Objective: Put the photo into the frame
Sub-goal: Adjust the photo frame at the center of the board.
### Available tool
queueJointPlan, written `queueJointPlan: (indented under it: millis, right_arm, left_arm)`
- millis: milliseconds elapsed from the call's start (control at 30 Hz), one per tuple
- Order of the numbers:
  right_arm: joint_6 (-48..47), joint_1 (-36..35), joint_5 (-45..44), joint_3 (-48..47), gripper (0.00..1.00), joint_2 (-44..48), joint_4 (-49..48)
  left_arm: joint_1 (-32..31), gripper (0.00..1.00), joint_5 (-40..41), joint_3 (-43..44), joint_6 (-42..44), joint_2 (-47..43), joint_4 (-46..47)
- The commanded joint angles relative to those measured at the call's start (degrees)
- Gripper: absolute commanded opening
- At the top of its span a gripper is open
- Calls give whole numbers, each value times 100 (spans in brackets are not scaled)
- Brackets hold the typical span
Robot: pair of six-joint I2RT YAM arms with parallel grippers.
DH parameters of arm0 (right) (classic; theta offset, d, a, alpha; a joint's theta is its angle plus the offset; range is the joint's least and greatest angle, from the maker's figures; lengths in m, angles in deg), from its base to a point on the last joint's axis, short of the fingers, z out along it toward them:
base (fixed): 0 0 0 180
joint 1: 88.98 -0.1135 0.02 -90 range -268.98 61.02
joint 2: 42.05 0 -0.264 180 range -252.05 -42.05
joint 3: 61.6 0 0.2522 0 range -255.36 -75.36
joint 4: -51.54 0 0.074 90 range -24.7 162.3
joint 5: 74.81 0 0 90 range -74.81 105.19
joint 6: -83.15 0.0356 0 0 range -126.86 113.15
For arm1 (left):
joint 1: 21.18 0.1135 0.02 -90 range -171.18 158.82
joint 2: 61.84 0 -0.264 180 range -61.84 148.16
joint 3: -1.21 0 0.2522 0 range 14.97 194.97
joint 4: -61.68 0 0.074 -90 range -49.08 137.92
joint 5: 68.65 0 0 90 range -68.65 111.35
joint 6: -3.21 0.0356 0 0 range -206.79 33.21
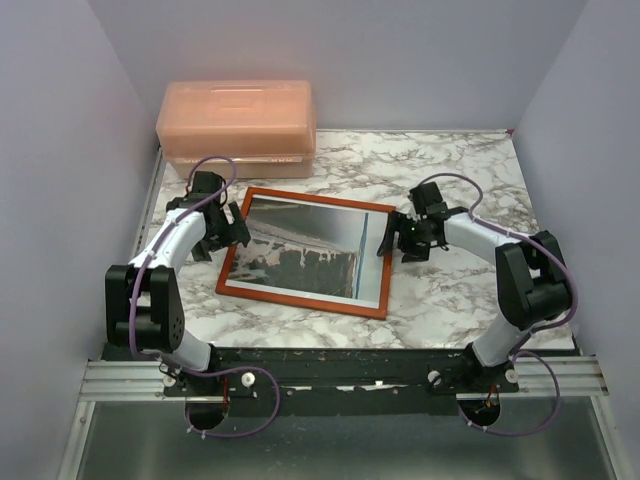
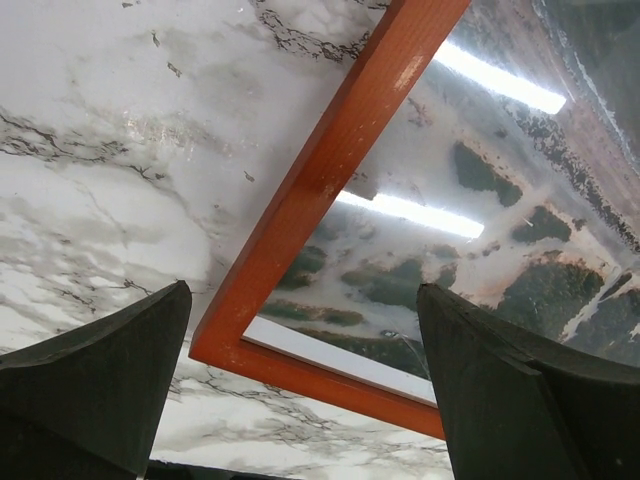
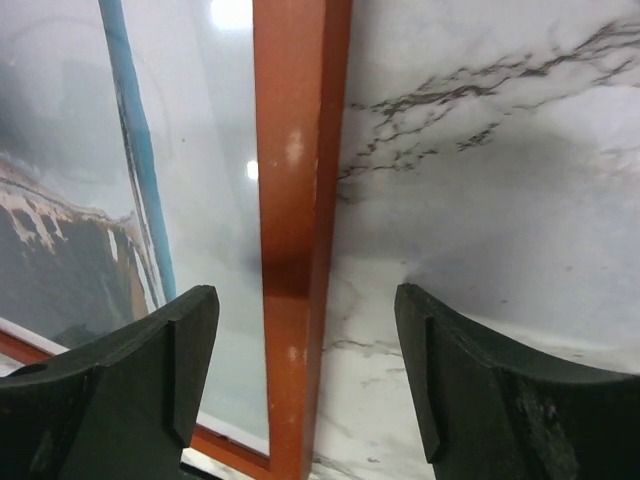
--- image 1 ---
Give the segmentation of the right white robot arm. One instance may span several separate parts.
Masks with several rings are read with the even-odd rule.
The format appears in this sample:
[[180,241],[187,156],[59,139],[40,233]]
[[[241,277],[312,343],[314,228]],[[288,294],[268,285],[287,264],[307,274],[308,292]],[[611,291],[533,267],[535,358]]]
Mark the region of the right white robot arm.
[[496,380],[495,367],[539,331],[567,323],[576,313],[578,294],[556,238],[547,231],[525,236],[475,217],[457,207],[429,207],[412,218],[389,215],[379,257],[398,248],[402,261],[427,261],[433,248],[454,246],[494,266],[499,313],[488,329],[466,347],[469,361],[460,379],[480,392]]

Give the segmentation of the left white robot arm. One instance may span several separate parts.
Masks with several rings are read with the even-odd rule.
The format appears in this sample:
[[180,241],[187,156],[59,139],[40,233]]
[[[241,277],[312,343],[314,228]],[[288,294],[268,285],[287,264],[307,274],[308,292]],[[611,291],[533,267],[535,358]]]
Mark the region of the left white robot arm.
[[215,200],[190,210],[192,204],[180,197],[169,202],[144,250],[106,272],[106,334],[113,346],[188,371],[188,384],[209,395],[221,385],[218,354],[187,331],[178,275],[189,257],[209,261],[212,252],[246,246],[251,236],[237,203]]

